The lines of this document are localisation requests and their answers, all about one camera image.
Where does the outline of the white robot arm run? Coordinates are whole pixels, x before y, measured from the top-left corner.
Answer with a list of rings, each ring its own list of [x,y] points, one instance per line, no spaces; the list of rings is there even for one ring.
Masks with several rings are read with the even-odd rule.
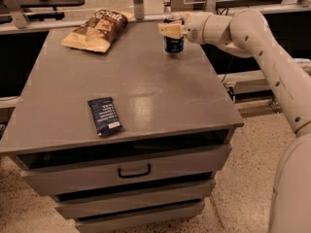
[[[268,233],[311,233],[311,77],[279,45],[257,10],[232,17],[180,12],[157,30],[256,61],[296,135],[277,166]]]

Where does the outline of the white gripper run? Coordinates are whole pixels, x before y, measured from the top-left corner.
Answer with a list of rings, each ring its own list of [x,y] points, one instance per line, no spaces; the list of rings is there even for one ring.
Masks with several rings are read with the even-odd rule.
[[[185,36],[190,42],[199,45],[226,46],[232,42],[229,33],[231,17],[207,12],[182,12],[180,16],[184,24],[159,23],[159,34],[172,39],[182,39]]]

